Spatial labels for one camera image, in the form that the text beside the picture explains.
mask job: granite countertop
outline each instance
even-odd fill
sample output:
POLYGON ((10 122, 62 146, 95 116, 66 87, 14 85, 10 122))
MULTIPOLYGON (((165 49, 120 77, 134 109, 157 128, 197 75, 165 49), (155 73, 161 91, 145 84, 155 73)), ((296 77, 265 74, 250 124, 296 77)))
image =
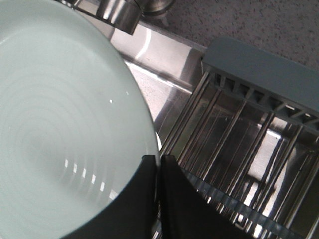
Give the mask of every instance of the granite countertop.
POLYGON ((318 0, 176 0, 147 21, 203 46, 231 36, 319 70, 318 0))

